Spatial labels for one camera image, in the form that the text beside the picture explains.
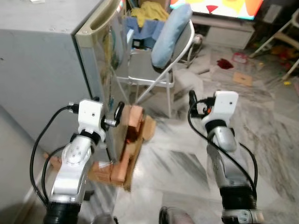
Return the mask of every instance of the television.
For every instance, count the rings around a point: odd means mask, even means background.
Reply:
[[[175,9],[189,3],[194,13],[254,20],[262,2],[263,0],[171,0],[170,7]]]

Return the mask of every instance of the black cable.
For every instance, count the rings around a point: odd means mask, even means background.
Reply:
[[[48,195],[47,195],[47,190],[46,190],[46,171],[47,171],[47,166],[48,166],[48,163],[51,159],[51,157],[53,155],[55,155],[56,153],[58,153],[59,151],[63,150],[65,146],[61,146],[59,147],[58,149],[54,150],[53,152],[51,152],[48,156],[48,158],[46,159],[44,165],[43,165],[43,173],[42,173],[42,190],[43,190],[43,195],[45,197],[45,200],[47,203],[49,203],[49,198],[48,198]]]
[[[221,151],[223,154],[225,154],[241,171],[242,173],[246,176],[246,178],[248,179],[248,181],[250,182],[251,188],[252,188],[252,193],[253,193],[253,197],[255,198],[255,200],[257,200],[257,194],[256,194],[256,187],[250,177],[250,175],[247,173],[247,171],[233,158],[231,157],[224,149],[222,149],[221,147],[219,147],[218,145],[216,145],[215,143],[213,143],[211,140],[209,140],[206,136],[204,136],[200,131],[198,131],[192,124],[191,122],[191,110],[198,104],[198,103],[202,103],[202,100],[196,101],[195,103],[193,103],[188,111],[188,122],[190,127],[202,138],[204,138],[205,140],[207,140],[207,142],[209,144],[211,144],[213,147],[215,147],[216,149],[218,149],[219,151]]]
[[[30,166],[29,166],[29,174],[30,174],[30,181],[31,184],[33,186],[34,191],[36,192],[36,194],[39,196],[39,198],[41,199],[42,203],[47,206],[47,202],[45,197],[42,195],[41,191],[39,190],[39,188],[36,185],[36,182],[34,180],[34,175],[33,175],[33,163],[34,163],[34,157],[36,154],[36,149],[38,146],[39,141],[41,140],[42,136],[44,135],[44,133],[46,132],[46,130],[49,128],[49,126],[51,125],[51,123],[53,122],[53,120],[55,119],[55,117],[62,111],[64,110],[68,110],[70,109],[71,106],[64,106],[62,108],[60,108],[53,116],[52,118],[49,120],[49,122],[47,123],[46,127],[42,130],[42,132],[39,134],[39,136],[37,137],[33,148],[32,148],[32,153],[31,153],[31,158],[30,158]]]
[[[245,145],[243,145],[242,143],[240,143],[240,145],[246,149],[246,151],[249,153],[249,155],[251,156],[252,158],[252,161],[253,161],[253,166],[254,166],[254,180],[253,180],[253,183],[256,187],[257,185],[257,176],[258,176],[258,170],[257,170],[257,162],[256,162],[256,157],[253,155],[253,153],[250,151],[249,148],[247,148]]]

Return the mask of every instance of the refrigerator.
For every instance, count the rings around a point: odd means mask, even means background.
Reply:
[[[99,97],[105,115],[126,106],[95,160],[117,162],[128,125],[128,51],[123,0],[3,0],[0,3],[0,104],[35,140],[70,101]],[[67,144],[78,116],[62,112],[42,140],[51,152]]]

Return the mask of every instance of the marble floor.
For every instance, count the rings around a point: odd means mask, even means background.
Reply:
[[[204,47],[190,68],[178,64],[171,119],[166,117],[165,89],[155,89],[142,103],[157,128],[142,146],[132,191],[119,189],[113,214],[120,223],[157,224],[163,205],[186,210],[197,224],[221,223],[221,197],[209,168],[206,142],[187,123],[188,91],[195,90],[201,98],[219,89],[239,93],[231,126],[256,156],[257,205],[265,223],[298,223],[299,98],[292,85],[280,81],[284,71],[275,57],[262,56],[246,65],[233,63],[229,70],[216,65],[220,58],[230,60],[233,53]],[[256,66],[260,62],[262,69]],[[251,75],[252,87],[233,82],[235,71]],[[253,175],[249,157],[248,161]]]

